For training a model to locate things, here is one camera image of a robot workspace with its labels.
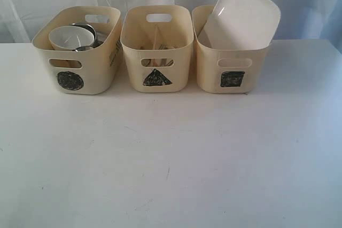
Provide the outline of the steel fork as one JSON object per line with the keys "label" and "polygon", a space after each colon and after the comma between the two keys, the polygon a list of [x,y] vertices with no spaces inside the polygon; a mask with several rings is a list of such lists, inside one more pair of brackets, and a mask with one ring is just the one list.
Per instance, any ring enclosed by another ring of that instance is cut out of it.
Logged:
{"label": "steel fork", "polygon": [[165,45],[165,44],[160,44],[160,46],[158,47],[158,50],[173,50],[173,49],[176,49],[176,47],[172,45]]}

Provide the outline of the steel bowl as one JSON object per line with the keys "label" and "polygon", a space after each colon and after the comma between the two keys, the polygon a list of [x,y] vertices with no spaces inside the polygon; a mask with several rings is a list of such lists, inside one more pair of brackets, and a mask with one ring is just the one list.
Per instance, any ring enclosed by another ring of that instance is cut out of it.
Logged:
{"label": "steel bowl", "polygon": [[93,34],[94,42],[91,45],[92,47],[96,48],[96,47],[100,46],[103,43],[103,41],[99,41],[98,40],[98,33],[96,32],[96,30],[94,29],[94,27],[92,25],[90,25],[88,23],[82,23],[82,22],[72,23],[71,25],[84,28],[84,29],[90,31]]}

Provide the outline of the steel mug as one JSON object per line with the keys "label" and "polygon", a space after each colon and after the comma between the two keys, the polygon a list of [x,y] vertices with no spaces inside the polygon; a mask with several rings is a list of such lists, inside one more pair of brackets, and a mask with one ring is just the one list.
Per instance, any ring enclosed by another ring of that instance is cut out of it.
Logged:
{"label": "steel mug", "polygon": [[73,51],[74,52],[83,52],[83,51],[88,51],[88,50],[92,50],[92,49],[94,49],[93,46],[80,46],[80,47],[74,49]]}

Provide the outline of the white square plate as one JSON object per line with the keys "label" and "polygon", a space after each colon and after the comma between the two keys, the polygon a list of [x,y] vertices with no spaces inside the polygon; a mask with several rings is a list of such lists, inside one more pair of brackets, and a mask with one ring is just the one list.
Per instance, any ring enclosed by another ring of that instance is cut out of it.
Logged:
{"label": "white square plate", "polygon": [[218,0],[198,40],[217,50],[264,49],[280,19],[281,11],[271,0]]}

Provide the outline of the white round bowl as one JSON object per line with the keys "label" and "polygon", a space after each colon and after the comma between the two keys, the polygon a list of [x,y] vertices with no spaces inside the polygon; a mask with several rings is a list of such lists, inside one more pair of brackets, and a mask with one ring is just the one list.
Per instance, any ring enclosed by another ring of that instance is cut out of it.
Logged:
{"label": "white round bowl", "polygon": [[78,26],[57,27],[49,32],[48,38],[57,51],[73,51],[81,46],[91,46],[95,41],[91,31]]}

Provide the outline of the cream bin with square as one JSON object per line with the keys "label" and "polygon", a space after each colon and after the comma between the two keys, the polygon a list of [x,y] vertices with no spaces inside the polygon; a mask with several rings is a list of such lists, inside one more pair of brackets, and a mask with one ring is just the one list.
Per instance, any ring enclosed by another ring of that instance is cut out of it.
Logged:
{"label": "cream bin with square", "polygon": [[246,93],[261,74],[269,46],[258,50],[217,50],[198,39],[214,6],[202,5],[192,10],[196,44],[197,84],[209,93]]}

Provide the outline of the cream bin with triangle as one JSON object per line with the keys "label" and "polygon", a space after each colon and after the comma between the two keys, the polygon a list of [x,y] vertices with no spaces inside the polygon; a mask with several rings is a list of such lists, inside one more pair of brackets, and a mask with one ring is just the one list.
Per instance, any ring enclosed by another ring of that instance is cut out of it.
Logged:
{"label": "cream bin with triangle", "polygon": [[[156,49],[154,28],[158,25]],[[193,26],[188,9],[178,5],[130,9],[121,31],[121,45],[131,86],[139,92],[177,92],[189,77]],[[160,44],[176,49],[158,50]]]}

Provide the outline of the cream bin with circle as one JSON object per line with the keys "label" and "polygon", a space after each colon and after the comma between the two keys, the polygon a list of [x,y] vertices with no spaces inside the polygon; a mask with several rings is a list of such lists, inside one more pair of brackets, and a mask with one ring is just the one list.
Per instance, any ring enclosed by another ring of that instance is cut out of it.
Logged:
{"label": "cream bin with circle", "polygon": [[[95,31],[106,35],[93,49],[75,52],[54,50],[49,33],[72,23],[85,23],[87,15],[106,15],[108,22],[92,22]],[[33,38],[32,45],[44,63],[45,70],[60,92],[96,95],[106,91],[122,61],[120,34],[121,12],[108,6],[75,6],[60,11]]]}

